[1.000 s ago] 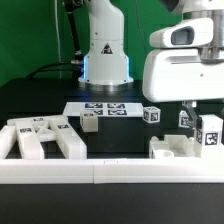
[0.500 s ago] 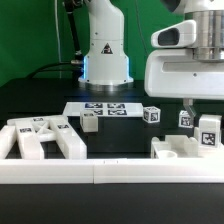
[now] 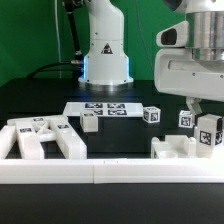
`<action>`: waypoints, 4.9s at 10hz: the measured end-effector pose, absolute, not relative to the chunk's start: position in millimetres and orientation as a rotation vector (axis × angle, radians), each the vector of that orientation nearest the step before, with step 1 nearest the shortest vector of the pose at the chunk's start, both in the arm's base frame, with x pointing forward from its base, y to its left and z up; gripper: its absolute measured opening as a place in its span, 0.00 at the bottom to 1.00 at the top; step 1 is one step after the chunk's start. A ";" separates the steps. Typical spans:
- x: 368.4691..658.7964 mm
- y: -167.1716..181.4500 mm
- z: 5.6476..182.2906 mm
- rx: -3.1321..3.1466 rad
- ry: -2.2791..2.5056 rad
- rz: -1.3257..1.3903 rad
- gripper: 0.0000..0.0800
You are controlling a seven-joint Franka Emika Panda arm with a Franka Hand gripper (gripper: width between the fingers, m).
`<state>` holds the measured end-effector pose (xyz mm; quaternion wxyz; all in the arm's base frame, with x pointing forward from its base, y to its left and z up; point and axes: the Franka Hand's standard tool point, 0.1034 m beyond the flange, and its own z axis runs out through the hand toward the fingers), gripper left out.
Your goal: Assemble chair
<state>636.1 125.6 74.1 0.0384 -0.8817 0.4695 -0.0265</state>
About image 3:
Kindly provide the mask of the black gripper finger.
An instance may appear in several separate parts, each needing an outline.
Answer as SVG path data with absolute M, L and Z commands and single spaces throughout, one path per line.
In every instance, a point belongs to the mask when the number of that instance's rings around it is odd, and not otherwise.
M 202 113 L 200 102 L 201 100 L 199 98 L 194 97 L 186 98 L 186 105 L 193 115 L 198 115 Z

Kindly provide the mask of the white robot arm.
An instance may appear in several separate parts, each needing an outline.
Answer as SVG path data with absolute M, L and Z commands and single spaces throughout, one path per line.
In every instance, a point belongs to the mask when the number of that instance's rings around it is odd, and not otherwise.
M 184 96 L 191 112 L 203 99 L 224 102 L 224 0 L 163 0 L 185 20 L 156 36 L 154 83 L 161 93 Z M 124 53 L 124 16 L 110 0 L 84 0 L 90 50 L 83 86 L 110 90 L 133 82 Z

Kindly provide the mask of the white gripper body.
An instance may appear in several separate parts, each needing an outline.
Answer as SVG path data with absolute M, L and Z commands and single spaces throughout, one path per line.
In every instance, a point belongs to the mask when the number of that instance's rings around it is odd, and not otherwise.
M 157 90 L 224 102 L 224 62 L 192 59 L 189 49 L 161 49 L 155 59 Z

